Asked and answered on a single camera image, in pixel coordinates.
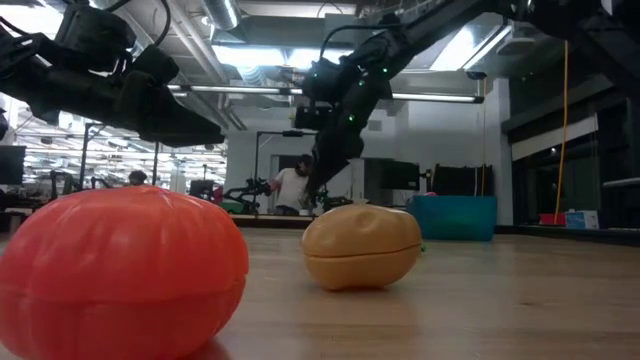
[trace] white shirt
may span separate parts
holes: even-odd
[[[300,176],[296,169],[288,168],[280,171],[275,181],[280,184],[280,194],[277,205],[284,205],[296,210],[302,209],[304,188],[309,180],[306,176]]]

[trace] ceiling light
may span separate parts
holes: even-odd
[[[28,33],[41,32],[50,38],[55,37],[63,17],[62,13],[51,7],[39,6],[0,5],[0,14],[7,21]]]
[[[351,50],[326,50],[323,57],[333,63],[339,64],[340,57],[351,54]],[[311,68],[312,61],[318,61],[320,49],[295,49],[287,59],[287,65],[299,69]]]
[[[464,70],[469,70],[473,65],[480,61],[480,59],[485,57],[489,53],[489,51],[491,51],[491,49],[496,47],[496,45],[498,45],[500,41],[502,41],[502,39],[509,35],[510,32],[511,26],[506,26],[504,29],[502,29],[502,31],[500,31],[500,33],[498,33],[498,35],[491,39],[491,42],[489,42],[485,47],[482,48],[482,50],[478,51],[471,59],[469,59],[469,61],[467,61],[462,66],[462,68]]]
[[[255,94],[255,95],[302,95],[302,89],[276,87],[247,87],[247,86],[186,86],[182,90],[215,92],[227,94]],[[464,95],[424,94],[424,93],[393,93],[394,100],[407,101],[440,101],[459,103],[478,103],[482,98]]]
[[[285,63],[282,51],[276,48],[247,46],[212,46],[212,48],[221,63],[236,67],[281,66]]]
[[[437,94],[403,94],[393,93],[394,100],[407,101],[438,101],[438,102],[460,102],[460,103],[478,103],[480,98],[475,96],[460,95],[437,95]]]
[[[473,33],[469,27],[465,26],[449,41],[430,69],[438,71],[458,70],[473,56],[474,49]]]

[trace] wall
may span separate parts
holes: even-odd
[[[362,137],[365,141],[363,157],[369,158],[393,158],[395,126],[393,118],[387,117],[382,111],[375,111],[371,119],[382,120],[382,131],[372,132],[365,130]],[[257,122],[256,118],[243,118],[243,120]],[[272,121],[268,117],[264,122]],[[227,134],[227,175],[225,189],[242,187],[248,178],[253,177],[254,158],[256,150],[256,132],[243,131]],[[313,147],[313,136],[302,138],[285,138],[280,135],[262,135],[260,137],[260,152],[258,157],[258,177],[271,180],[272,157],[278,155],[302,155],[310,154]],[[336,175],[327,184],[330,194],[334,196],[347,196],[353,193],[354,198],[360,197],[364,189],[364,166],[357,160],[353,166],[346,168]],[[269,207],[265,196],[258,198],[260,212],[266,213]]]
[[[484,104],[410,102],[396,117],[395,158],[420,171],[447,166],[493,165],[498,223],[513,224],[511,148],[500,124],[509,118],[509,83],[497,79]],[[396,191],[394,202],[413,195]]]
[[[498,224],[513,225],[513,188],[511,172],[511,146],[501,124],[511,115],[509,81],[496,79],[493,90],[487,94],[486,146],[487,164],[493,165],[495,191],[498,197]]]

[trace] red box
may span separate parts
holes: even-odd
[[[555,226],[566,226],[567,218],[564,216],[564,213],[558,214],[558,223],[554,223],[555,214],[540,214],[540,225],[555,225]]]

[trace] cable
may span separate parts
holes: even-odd
[[[162,6],[164,6],[164,11],[167,14],[167,20],[164,22],[164,29],[162,29],[160,36],[158,36],[156,41],[153,43],[155,46],[160,46],[160,43],[162,43],[164,38],[167,37],[169,29],[171,28],[171,9],[169,9],[169,4],[167,3],[167,0],[160,0],[160,2],[162,3]]]
[[[119,1],[116,1],[115,4],[113,4],[111,6],[108,6],[103,10],[108,11],[108,12],[114,12],[114,11],[120,9],[121,7],[127,5],[130,2],[131,2],[131,0],[119,0]]]
[[[560,150],[560,171],[558,174],[558,194],[556,196],[556,212],[553,224],[558,224],[560,212],[560,195],[562,193],[562,177],[564,175],[564,152],[567,144],[567,123],[569,122],[569,42],[564,42],[564,124],[562,125],[562,149]]]
[[[22,36],[27,36],[30,35],[28,32],[20,29],[19,27],[13,25],[12,23],[9,22],[9,20],[5,19],[4,17],[0,16],[0,23],[2,23],[4,26],[6,26],[7,28],[9,28],[9,30],[18,33]]]
[[[320,59],[322,59],[322,56],[324,55],[324,51],[327,48],[327,44],[329,44],[329,40],[331,40],[331,38],[333,37],[333,35],[335,35],[336,33],[343,31],[343,30],[386,30],[386,29],[392,29],[392,28],[397,28],[397,27],[402,27],[405,26],[406,24],[389,24],[389,25],[344,25],[344,26],[339,26],[333,30],[331,30],[331,32],[329,32],[329,34],[327,35],[327,37],[324,38],[324,41],[322,42],[322,47],[320,47]]]
[[[320,9],[318,9],[318,13],[316,14],[316,17],[320,17],[320,12],[322,11],[322,9],[324,9],[325,6],[327,6],[327,4],[329,5],[333,5],[334,8],[338,9],[338,11],[340,11],[340,14],[344,14],[344,12],[342,12],[342,9],[340,9],[340,7],[338,7],[338,5],[336,5],[336,3],[334,3],[333,1],[325,1],[322,6],[320,6]]]

